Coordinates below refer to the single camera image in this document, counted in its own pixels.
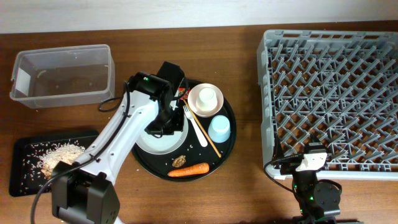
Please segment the orange carrot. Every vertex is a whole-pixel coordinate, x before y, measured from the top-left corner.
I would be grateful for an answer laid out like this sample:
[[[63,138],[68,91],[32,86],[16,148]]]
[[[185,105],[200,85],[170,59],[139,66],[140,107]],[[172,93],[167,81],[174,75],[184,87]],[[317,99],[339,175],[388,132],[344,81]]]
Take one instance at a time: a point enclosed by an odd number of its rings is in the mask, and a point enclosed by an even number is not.
[[[185,177],[190,175],[206,174],[210,170],[207,163],[200,163],[183,169],[172,170],[168,173],[169,177]]]

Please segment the brown mushroom piece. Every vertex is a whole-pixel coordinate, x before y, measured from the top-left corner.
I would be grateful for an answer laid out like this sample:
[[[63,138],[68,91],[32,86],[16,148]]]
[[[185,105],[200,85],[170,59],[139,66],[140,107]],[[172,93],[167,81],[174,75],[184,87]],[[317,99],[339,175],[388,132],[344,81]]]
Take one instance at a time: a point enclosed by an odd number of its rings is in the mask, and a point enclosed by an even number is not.
[[[186,156],[181,155],[173,160],[172,166],[178,168],[183,166],[184,163],[186,163]]]

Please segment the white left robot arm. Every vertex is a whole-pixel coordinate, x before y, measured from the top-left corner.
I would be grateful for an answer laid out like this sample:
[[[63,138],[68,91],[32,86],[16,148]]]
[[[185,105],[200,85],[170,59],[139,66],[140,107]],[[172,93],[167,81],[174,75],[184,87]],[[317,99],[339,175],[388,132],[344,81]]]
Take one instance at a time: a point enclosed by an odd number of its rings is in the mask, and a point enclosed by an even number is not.
[[[119,223],[114,189],[120,168],[140,135],[164,138],[183,131],[175,106],[187,85],[183,70],[164,62],[156,75],[138,72],[125,84],[119,108],[92,145],[52,172],[52,214],[67,223]]]

